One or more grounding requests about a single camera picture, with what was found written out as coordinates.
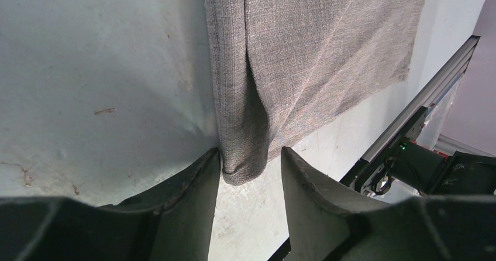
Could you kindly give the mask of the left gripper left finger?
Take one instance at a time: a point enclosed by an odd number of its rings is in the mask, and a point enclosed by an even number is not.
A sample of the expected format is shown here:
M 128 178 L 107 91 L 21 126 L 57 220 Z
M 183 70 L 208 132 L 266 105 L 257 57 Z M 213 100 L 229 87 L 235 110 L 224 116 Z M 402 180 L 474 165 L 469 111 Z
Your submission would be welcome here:
M 209 149 L 117 205 L 1 198 L 2 260 L 207 260 L 221 172 Z

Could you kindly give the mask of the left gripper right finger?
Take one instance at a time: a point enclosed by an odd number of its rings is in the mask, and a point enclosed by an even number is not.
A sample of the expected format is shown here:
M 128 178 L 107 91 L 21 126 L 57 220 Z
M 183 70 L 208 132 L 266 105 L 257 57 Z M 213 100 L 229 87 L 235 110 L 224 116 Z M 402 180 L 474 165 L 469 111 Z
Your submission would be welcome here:
M 494 260 L 495 196 L 388 204 L 281 150 L 290 260 Z

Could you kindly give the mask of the grey cloth napkin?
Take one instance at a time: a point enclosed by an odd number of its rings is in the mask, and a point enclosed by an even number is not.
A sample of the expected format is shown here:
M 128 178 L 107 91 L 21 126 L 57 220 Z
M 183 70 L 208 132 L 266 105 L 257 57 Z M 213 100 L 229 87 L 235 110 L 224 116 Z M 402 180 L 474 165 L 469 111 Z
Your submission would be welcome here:
M 425 0 L 205 0 L 226 183 L 406 79 Z

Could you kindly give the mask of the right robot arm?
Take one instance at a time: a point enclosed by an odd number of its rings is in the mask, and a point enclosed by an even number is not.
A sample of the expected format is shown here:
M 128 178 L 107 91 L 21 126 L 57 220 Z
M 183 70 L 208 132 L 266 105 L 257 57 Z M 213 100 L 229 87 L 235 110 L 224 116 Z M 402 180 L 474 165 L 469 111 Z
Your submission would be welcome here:
M 368 161 L 353 188 L 382 195 L 393 180 L 423 195 L 494 195 L 495 158 L 463 152 L 444 156 L 402 139 Z

